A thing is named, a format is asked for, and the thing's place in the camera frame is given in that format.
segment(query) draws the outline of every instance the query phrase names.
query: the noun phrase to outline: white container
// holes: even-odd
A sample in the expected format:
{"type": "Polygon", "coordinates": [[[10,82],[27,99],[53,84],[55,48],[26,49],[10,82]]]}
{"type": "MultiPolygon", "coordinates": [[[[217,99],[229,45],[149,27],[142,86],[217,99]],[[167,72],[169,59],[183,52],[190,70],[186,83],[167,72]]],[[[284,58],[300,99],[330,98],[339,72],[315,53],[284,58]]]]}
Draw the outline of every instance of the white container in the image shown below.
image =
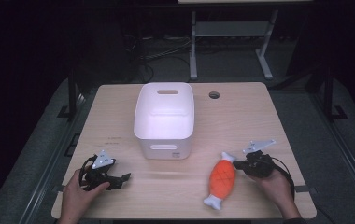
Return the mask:
{"type": "Polygon", "coordinates": [[[147,159],[181,160],[190,155],[194,129],[192,87],[149,83],[137,99],[134,133],[147,159]]]}

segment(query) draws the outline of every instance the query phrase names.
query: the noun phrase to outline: floor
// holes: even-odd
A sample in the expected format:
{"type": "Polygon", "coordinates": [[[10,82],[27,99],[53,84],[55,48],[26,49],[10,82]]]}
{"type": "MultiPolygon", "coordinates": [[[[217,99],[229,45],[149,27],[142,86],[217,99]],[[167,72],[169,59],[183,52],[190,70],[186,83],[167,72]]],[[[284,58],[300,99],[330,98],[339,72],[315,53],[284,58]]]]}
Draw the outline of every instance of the floor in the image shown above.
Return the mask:
{"type": "MultiPolygon", "coordinates": [[[[184,39],[146,40],[148,55],[155,55],[185,43],[184,39]]],[[[204,41],[198,53],[196,82],[252,82],[275,86],[286,79],[294,41],[274,40],[266,54],[273,80],[265,80],[254,50],[261,39],[224,39],[210,45],[204,41]]],[[[131,83],[146,81],[189,80],[187,49],[148,60],[140,66],[131,83]]],[[[355,104],[348,91],[334,82],[334,105],[340,105],[348,119],[330,122],[321,111],[322,89],[305,91],[309,79],[304,77],[270,95],[310,187],[315,218],[308,223],[355,223],[355,170],[346,154],[355,158],[355,104]]],[[[78,113],[71,121],[58,118],[68,104],[67,80],[52,96],[47,109],[16,161],[5,185],[0,190],[0,223],[55,223],[50,215],[64,172],[74,152],[75,143],[84,126],[96,95],[96,88],[78,98],[78,113]]],[[[253,223],[280,223],[281,220],[254,220],[253,223]]],[[[119,223],[113,220],[81,220],[79,223],[119,223]]]]}

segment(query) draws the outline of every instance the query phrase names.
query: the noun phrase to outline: background desk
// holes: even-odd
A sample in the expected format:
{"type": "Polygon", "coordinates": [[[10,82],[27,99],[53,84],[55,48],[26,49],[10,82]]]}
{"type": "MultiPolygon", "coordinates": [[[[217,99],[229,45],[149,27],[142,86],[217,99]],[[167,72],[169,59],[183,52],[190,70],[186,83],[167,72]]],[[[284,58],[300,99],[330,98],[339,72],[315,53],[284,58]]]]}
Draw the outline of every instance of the background desk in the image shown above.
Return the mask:
{"type": "MultiPolygon", "coordinates": [[[[186,160],[146,160],[134,135],[137,96],[142,85],[107,85],[97,92],[76,151],[66,172],[74,171],[104,149],[117,159],[110,175],[132,173],[120,190],[105,191],[92,204],[87,218],[275,218],[277,208],[242,171],[237,171],[232,194],[220,211],[204,205],[208,178],[222,151],[243,160],[250,140],[275,139],[264,152],[282,160],[296,186],[305,185],[288,139],[267,89],[262,83],[191,84],[195,102],[192,153],[186,160]],[[219,99],[209,98],[211,91],[219,99]]],[[[52,215],[59,217],[62,193],[52,215]]],[[[308,192],[296,194],[302,216],[316,215],[308,192]]]]}

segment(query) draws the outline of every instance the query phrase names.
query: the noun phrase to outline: candy-shaped toy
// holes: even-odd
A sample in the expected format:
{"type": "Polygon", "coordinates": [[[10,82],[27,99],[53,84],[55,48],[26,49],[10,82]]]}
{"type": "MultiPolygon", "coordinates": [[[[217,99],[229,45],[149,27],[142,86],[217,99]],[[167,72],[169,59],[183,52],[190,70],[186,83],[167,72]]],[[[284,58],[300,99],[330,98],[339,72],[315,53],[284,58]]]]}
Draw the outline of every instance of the candy-shaped toy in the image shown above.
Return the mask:
{"type": "Polygon", "coordinates": [[[204,199],[206,205],[221,210],[221,202],[230,194],[235,182],[233,161],[236,157],[221,153],[221,160],[215,165],[209,177],[210,195],[204,199]]]}

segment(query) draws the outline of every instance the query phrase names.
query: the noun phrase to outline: orange and white toy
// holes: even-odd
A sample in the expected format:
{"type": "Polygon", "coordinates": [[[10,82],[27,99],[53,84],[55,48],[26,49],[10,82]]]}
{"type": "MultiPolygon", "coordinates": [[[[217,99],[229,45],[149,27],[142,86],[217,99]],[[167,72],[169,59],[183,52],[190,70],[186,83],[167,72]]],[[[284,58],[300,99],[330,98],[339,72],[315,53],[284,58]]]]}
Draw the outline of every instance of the orange and white toy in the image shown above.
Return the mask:
{"type": "Polygon", "coordinates": [[[227,198],[235,182],[233,161],[236,157],[227,152],[221,153],[221,160],[215,165],[209,178],[210,195],[204,199],[206,205],[221,210],[221,202],[227,198]]]}

